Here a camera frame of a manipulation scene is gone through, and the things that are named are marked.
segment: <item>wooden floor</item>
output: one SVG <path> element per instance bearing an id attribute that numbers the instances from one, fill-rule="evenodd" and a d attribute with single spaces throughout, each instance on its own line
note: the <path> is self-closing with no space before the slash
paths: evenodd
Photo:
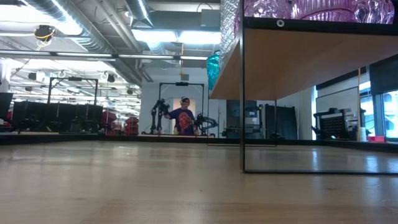
<path id="1" fill-rule="evenodd" d="M 278 169 L 397 169 L 331 147 L 248 151 Z M 0 146 L 0 223 L 394 223 L 398 177 L 249 175 L 238 147 L 135 142 Z"/>

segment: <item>person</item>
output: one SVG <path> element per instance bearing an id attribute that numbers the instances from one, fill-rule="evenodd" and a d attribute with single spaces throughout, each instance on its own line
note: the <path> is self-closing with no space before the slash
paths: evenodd
<path id="1" fill-rule="evenodd" d="M 195 117 L 188 109 L 190 100 L 187 97 L 181 98 L 181 107 L 165 114 L 167 119 L 175 119 L 174 133 L 179 135 L 191 136 L 195 134 L 195 127 L 193 121 Z"/>

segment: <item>purple t-shirt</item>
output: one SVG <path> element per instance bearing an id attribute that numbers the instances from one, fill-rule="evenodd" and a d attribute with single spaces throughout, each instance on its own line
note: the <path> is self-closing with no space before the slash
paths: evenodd
<path id="1" fill-rule="evenodd" d="M 189 118 L 195 120 L 192 111 L 179 108 L 171 111 L 169 116 L 170 119 L 175 119 L 175 127 L 181 135 L 194 135 L 193 125 L 188 121 Z"/>

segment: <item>wooden shelf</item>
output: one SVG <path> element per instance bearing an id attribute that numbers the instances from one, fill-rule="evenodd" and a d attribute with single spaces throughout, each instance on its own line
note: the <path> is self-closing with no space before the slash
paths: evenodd
<path id="1" fill-rule="evenodd" d="M 394 35 L 276 29 L 245 29 L 245 33 L 247 100 L 278 100 L 398 54 Z M 238 100 L 239 82 L 236 42 L 210 98 Z"/>

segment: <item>purple glass object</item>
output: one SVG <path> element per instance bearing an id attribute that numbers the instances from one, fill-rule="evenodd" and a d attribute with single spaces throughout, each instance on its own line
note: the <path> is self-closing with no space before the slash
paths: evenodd
<path id="1" fill-rule="evenodd" d="M 276 19 L 392 24 L 391 0 L 245 0 L 244 15 Z M 239 29 L 239 10 L 235 18 Z"/>

